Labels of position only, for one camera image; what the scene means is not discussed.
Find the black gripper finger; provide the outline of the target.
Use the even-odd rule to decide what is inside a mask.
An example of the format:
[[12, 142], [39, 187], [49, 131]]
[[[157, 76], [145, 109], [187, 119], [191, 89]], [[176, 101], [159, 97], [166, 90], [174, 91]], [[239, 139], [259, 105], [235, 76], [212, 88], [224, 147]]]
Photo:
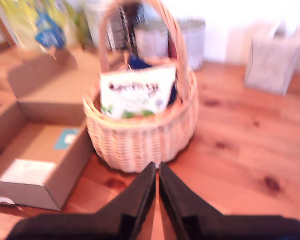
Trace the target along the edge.
[[131, 184], [96, 214], [96, 240], [135, 240], [156, 193], [156, 166], [150, 162]]
[[213, 228], [223, 214], [193, 192], [171, 169], [159, 164], [159, 194], [179, 240], [222, 240]]

